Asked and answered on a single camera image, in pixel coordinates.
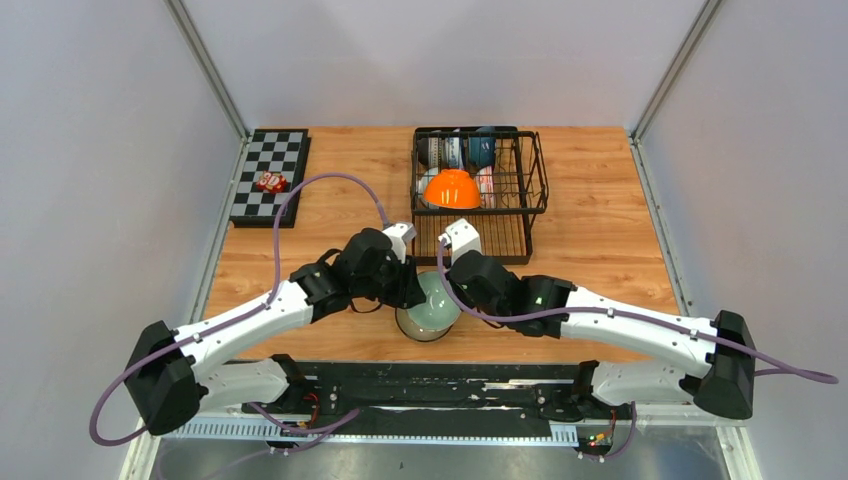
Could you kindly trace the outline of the celadon green bowl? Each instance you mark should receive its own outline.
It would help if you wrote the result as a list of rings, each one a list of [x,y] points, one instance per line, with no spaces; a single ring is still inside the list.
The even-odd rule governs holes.
[[[460,309],[445,291],[438,272],[420,273],[417,280],[426,296],[425,301],[409,309],[403,309],[409,311],[416,323],[433,328],[453,316],[460,316]]]

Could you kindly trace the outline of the white orange bowl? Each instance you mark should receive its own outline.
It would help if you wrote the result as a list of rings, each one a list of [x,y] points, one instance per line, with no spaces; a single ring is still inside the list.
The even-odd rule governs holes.
[[[472,210],[482,206],[479,187],[465,170],[445,169],[429,177],[423,200],[438,208]]]

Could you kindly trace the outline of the orange floral pattern bowl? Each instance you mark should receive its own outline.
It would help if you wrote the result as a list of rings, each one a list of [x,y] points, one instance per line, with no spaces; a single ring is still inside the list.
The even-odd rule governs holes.
[[[497,198],[494,186],[494,170],[492,166],[481,168],[475,177],[478,190],[481,198],[481,207],[485,209],[494,209],[497,205]]]

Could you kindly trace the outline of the black wire dish rack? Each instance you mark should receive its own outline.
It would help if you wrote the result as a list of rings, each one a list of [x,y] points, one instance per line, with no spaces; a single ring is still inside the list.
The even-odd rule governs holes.
[[[496,257],[506,265],[526,265],[533,254],[532,227],[538,215],[547,209],[549,188],[540,136],[537,132],[516,126],[496,125],[497,142],[494,186],[497,205],[472,210],[447,208],[427,209],[418,200],[417,180],[429,168],[416,160],[416,135],[439,130],[442,139],[460,128],[463,138],[465,171],[475,180],[477,172],[467,162],[468,138],[481,126],[418,127],[414,130],[411,150],[410,212],[418,236],[412,243],[412,255],[421,265],[436,263],[437,237],[460,218],[466,218],[480,233],[483,253]]]

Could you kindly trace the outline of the teal dashed pattern bowl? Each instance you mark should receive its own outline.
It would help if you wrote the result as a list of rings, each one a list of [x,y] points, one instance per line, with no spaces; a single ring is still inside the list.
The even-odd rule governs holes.
[[[434,204],[432,204],[432,203],[430,203],[429,201],[426,200],[425,192],[427,190],[429,183],[435,178],[435,176],[438,173],[439,173],[438,167],[429,168],[423,175],[420,176],[420,178],[417,180],[417,183],[416,183],[416,193],[417,193],[419,203],[423,207],[426,207],[427,209],[437,209],[436,205],[434,205]]]

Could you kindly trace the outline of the beige interior bowl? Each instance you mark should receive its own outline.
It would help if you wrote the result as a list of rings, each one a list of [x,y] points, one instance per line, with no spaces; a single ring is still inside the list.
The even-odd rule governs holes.
[[[442,161],[442,139],[440,131],[419,132],[416,135],[416,160],[426,168],[437,168]]]

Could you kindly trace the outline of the white blue striped bowl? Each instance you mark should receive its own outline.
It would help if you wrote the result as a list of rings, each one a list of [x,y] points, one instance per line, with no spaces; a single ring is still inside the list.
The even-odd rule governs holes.
[[[463,138],[462,130],[456,128],[450,131],[450,135],[442,141],[442,155],[445,165],[449,169],[464,170]]]

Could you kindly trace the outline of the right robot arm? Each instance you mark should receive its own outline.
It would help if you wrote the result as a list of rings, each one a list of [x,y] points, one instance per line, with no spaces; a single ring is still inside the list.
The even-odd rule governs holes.
[[[528,337],[591,340],[647,356],[581,363],[570,393],[584,417],[631,402],[692,402],[734,420],[753,415],[754,343],[738,313],[722,310],[709,319],[656,312],[547,275],[519,278],[478,251],[453,260],[447,278],[488,322]]]

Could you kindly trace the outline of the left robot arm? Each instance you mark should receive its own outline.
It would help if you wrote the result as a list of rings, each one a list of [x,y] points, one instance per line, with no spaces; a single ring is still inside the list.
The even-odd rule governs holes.
[[[283,413],[298,411],[307,389],[280,355],[250,363],[236,363],[234,357],[342,312],[357,298],[397,308],[423,303],[414,259],[406,252],[415,235],[408,222],[382,231],[365,228],[332,262],[320,257],[228,312],[177,330],[162,321],[148,325],[124,381],[147,432],[164,435],[201,411],[247,402],[271,403]]]

